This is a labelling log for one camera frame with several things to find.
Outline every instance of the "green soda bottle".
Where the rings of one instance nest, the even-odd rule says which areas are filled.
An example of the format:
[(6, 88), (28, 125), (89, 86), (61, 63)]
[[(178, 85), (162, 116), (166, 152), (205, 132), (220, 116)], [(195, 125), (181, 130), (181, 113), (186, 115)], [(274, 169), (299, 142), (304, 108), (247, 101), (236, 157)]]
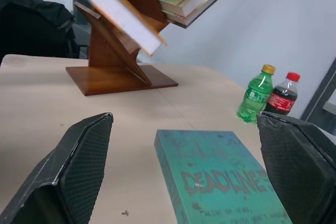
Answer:
[(261, 73), (248, 84), (243, 102), (237, 112), (237, 116), (245, 122), (257, 122), (257, 114), (263, 110), (273, 91), (272, 75), (274, 72), (275, 67), (264, 65)]

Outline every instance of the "coca-cola bottle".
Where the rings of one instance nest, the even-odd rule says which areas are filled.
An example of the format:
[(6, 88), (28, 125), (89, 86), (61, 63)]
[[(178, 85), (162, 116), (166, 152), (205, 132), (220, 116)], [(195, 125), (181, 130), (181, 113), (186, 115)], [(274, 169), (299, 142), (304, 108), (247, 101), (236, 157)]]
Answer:
[(299, 74), (288, 73), (286, 80), (273, 89), (264, 111), (287, 115), (298, 97), (296, 83), (299, 79)]

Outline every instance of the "teal book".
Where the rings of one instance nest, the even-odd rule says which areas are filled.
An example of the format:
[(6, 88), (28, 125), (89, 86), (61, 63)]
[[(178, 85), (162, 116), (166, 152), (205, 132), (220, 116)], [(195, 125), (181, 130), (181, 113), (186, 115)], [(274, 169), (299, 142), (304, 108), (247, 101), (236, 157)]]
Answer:
[(292, 223), (233, 132), (158, 130), (154, 146), (179, 224)]

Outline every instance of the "book spine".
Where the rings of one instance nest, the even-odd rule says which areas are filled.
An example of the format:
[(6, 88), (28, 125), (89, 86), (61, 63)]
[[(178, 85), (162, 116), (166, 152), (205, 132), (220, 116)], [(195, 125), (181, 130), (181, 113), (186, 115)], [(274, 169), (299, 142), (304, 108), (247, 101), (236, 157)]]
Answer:
[(187, 218), (185, 209), (183, 207), (181, 197), (179, 195), (179, 191), (177, 189), (177, 186), (176, 186), (173, 174), (172, 174), (172, 170), (169, 166), (169, 162), (167, 160), (166, 154), (161, 145), (159, 133), (156, 134), (154, 146), (156, 150), (156, 155), (158, 156), (158, 159), (160, 162), (163, 177), (167, 185), (169, 196), (173, 204), (173, 208), (174, 208), (175, 215), (177, 218), (177, 223), (178, 224), (189, 224), (190, 222)]

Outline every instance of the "wooden book stand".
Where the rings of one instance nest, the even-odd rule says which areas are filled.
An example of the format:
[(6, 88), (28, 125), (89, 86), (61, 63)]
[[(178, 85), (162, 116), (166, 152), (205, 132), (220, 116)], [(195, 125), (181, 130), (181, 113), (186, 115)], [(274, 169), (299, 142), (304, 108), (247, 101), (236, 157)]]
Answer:
[[(167, 20), (157, 0), (128, 0), (157, 31)], [(151, 65), (139, 66), (136, 56), (140, 48), (103, 15), (76, 4), (92, 25), (89, 66), (67, 67), (66, 70), (84, 95), (157, 89), (178, 83)]]

